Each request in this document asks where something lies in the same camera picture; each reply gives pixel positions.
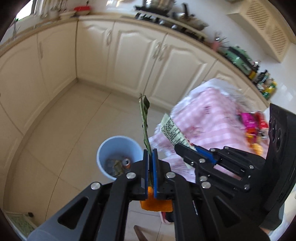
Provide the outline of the green electric cooker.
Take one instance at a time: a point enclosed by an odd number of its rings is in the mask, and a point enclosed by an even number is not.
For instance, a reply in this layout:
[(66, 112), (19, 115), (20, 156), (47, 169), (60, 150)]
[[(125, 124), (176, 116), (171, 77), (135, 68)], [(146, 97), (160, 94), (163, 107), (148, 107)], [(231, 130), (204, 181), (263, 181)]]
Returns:
[(257, 73), (258, 65), (254, 66), (253, 60), (239, 46), (228, 47), (224, 56), (246, 76), (249, 76), (252, 72)]

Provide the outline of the orange yellow snack packet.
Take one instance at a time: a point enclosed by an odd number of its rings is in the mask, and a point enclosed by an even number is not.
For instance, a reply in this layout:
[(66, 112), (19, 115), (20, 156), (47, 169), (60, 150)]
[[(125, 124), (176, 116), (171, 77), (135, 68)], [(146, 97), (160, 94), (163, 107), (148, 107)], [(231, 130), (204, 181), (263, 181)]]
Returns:
[(256, 154), (261, 156), (263, 154), (263, 147), (257, 142), (257, 135), (254, 133), (245, 133), (249, 148)]

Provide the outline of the pink checkered tablecloth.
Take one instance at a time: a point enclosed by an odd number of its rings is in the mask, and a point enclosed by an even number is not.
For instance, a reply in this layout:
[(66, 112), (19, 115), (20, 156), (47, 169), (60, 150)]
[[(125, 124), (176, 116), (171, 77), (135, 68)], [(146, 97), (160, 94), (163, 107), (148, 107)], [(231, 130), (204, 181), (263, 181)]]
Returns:
[[(173, 107), (170, 116), (192, 144), (205, 149), (228, 146), (266, 158), (269, 139), (256, 146), (257, 149), (261, 146), (260, 153), (252, 149), (246, 138), (245, 127), (238, 117), (243, 110), (253, 111), (255, 108), (237, 87), (212, 78), (190, 91)], [(149, 142), (153, 149), (165, 153), (164, 161), (170, 164), (173, 172), (195, 183), (194, 169), (187, 167), (175, 153), (173, 145), (161, 131), (161, 124), (158, 124)]]

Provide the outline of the pale yellow printed wrapper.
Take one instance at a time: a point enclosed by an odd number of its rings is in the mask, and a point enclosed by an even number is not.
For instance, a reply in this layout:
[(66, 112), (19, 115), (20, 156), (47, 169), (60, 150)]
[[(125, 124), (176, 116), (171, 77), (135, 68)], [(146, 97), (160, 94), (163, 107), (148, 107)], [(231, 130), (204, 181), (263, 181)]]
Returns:
[(176, 144), (182, 144), (196, 151), (195, 147), (188, 141), (167, 113), (164, 114), (161, 121), (161, 132), (166, 136), (172, 145), (175, 146)]

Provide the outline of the clear plastic bag red print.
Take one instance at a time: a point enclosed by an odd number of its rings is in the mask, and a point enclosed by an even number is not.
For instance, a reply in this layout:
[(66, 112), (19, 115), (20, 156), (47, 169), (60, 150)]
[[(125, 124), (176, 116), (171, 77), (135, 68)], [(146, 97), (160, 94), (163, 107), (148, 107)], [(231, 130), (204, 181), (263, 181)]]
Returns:
[(240, 113), (239, 118), (247, 133), (256, 135), (263, 139), (268, 138), (269, 126), (265, 120), (264, 114), (261, 111), (255, 113)]

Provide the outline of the red container on counter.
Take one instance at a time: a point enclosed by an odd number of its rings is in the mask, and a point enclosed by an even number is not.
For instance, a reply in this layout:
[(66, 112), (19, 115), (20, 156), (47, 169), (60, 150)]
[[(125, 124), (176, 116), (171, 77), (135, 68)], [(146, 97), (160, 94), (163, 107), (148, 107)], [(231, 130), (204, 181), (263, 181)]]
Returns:
[(91, 12), (91, 7), (90, 6), (77, 6), (74, 8), (74, 11), (76, 12), (76, 15), (78, 15), (78, 16), (85, 16)]

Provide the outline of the cream lower kitchen cabinets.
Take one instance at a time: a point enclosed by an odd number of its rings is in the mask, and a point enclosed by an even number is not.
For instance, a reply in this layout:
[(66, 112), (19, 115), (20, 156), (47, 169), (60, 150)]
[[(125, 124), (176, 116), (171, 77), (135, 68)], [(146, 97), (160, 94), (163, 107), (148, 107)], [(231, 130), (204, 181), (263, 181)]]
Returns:
[(21, 141), (75, 80), (172, 108), (202, 82), (221, 77), (259, 110), (268, 104), (218, 53), (174, 30), (144, 21), (90, 16), (50, 23), (1, 46), (1, 178)]

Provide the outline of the steel wok pan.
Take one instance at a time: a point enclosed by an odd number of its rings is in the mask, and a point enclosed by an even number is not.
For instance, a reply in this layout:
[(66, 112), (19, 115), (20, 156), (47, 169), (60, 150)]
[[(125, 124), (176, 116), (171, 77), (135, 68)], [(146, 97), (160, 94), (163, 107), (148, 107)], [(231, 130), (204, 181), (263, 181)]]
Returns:
[(182, 3), (182, 7), (182, 13), (172, 12), (172, 18), (174, 20), (182, 22), (198, 31), (202, 31), (209, 26), (206, 22), (196, 18), (194, 14), (190, 14), (189, 7), (186, 3)]

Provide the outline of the green yellow bottle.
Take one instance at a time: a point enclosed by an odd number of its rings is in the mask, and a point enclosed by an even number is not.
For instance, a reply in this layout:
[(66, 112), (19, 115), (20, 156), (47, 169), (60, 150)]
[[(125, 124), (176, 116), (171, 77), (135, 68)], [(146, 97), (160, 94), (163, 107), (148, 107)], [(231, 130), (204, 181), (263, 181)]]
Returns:
[(274, 80), (272, 80), (271, 83), (264, 90), (263, 97), (266, 100), (269, 100), (271, 96), (274, 94), (274, 92), (276, 91), (276, 87), (277, 87), (277, 83)]

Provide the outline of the pink utensil holder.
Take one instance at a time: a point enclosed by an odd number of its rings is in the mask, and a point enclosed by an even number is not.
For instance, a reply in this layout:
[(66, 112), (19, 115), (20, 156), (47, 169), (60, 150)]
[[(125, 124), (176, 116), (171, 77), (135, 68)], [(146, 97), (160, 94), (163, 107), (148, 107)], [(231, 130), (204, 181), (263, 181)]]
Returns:
[(220, 48), (224, 48), (223, 44), (228, 43), (226, 39), (226, 37), (222, 36), (221, 32), (216, 32), (214, 35), (214, 40), (211, 44), (211, 49), (215, 52), (218, 52)]

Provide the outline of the cream upper cabinets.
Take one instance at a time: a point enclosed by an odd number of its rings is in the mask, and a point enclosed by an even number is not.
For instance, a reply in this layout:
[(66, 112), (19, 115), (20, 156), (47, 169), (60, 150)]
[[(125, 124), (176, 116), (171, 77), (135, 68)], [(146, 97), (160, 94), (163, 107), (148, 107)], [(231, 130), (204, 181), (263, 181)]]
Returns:
[(284, 60), (290, 44), (295, 44), (291, 26), (269, 1), (238, 1), (231, 5), (227, 16), (279, 63)]

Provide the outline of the steel stock pot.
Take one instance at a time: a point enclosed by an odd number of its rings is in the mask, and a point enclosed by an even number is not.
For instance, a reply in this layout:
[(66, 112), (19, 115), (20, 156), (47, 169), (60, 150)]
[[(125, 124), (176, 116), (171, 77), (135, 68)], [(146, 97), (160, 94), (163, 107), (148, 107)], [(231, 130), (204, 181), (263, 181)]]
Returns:
[(147, 9), (165, 11), (166, 13), (172, 10), (175, 3), (175, 0), (142, 0), (143, 7)]

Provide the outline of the crushed can in bin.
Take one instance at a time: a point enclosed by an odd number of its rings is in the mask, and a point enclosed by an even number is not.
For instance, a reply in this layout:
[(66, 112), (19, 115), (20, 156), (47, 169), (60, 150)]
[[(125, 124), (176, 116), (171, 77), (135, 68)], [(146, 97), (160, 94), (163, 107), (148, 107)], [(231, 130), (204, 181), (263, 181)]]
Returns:
[(122, 163), (122, 167), (126, 170), (129, 170), (132, 164), (130, 159), (128, 158), (123, 159), (121, 163)]

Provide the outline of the green orange snack wrapper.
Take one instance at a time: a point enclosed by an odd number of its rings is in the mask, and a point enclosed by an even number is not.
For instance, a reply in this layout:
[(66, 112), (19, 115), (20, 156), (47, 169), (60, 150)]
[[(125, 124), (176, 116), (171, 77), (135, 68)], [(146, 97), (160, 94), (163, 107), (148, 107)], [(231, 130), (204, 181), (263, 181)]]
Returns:
[(144, 145), (146, 147), (148, 158), (147, 158), (147, 199), (140, 201), (141, 208), (146, 211), (154, 212), (172, 212), (173, 204), (171, 200), (159, 200), (154, 198), (154, 176), (153, 176), (153, 163), (152, 163), (152, 148), (149, 143), (149, 137), (147, 134), (148, 124), (147, 124), (147, 115), (149, 109), (149, 101), (145, 95), (142, 93), (139, 94), (139, 106), (140, 114), (142, 117), (142, 129), (144, 133)]

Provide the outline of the black gas stove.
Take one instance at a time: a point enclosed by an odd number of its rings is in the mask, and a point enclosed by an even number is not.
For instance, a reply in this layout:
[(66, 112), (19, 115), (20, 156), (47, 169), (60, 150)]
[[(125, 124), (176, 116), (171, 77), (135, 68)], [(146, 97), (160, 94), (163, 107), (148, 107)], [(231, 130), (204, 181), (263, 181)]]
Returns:
[(204, 42), (208, 36), (186, 23), (177, 21), (171, 18), (167, 13), (161, 10), (148, 9), (143, 6), (134, 6), (134, 10), (137, 12), (135, 19), (147, 21), (156, 25), (161, 25), (166, 28), (170, 28), (174, 31), (180, 32), (188, 37), (191, 37), (199, 42)]

